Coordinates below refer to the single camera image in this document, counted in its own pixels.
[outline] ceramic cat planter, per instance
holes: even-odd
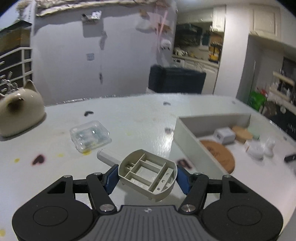
[[[0,94],[0,135],[10,137],[40,122],[45,116],[44,102],[33,82],[7,95]]]

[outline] cork coaster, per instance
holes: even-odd
[[[253,139],[253,135],[250,132],[248,132],[247,129],[244,129],[240,126],[234,126],[232,130],[235,132],[235,139],[241,142],[242,144],[244,144],[246,140]]]
[[[223,168],[231,174],[235,168],[235,160],[231,152],[223,145],[208,140],[200,141],[205,148],[215,157],[215,159],[223,166]]]

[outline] small white box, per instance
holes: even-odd
[[[214,138],[216,142],[227,145],[234,142],[235,133],[229,127],[219,128],[215,130]]]

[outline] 3d printed tray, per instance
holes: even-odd
[[[122,183],[156,202],[168,196],[174,187],[177,165],[147,151],[134,151],[120,162],[117,160],[120,158],[103,149],[98,158],[110,166],[119,164],[118,176]]]

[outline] white cabinet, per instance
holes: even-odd
[[[250,34],[281,41],[280,8],[250,5]]]
[[[193,59],[190,57],[173,58],[173,61],[180,60],[184,62],[184,68],[206,72],[205,83],[202,89],[203,95],[212,95],[216,85],[219,65],[206,60]]]
[[[202,70],[207,73],[205,77],[205,83],[202,89],[202,95],[212,95],[217,80],[218,68],[203,63],[199,64]]]
[[[203,9],[178,14],[177,24],[212,22],[213,9]]]
[[[226,6],[215,7],[213,10],[213,24],[214,32],[224,32],[225,28]]]
[[[194,61],[186,60],[185,61],[185,64],[184,64],[184,68],[196,70],[195,62]]]

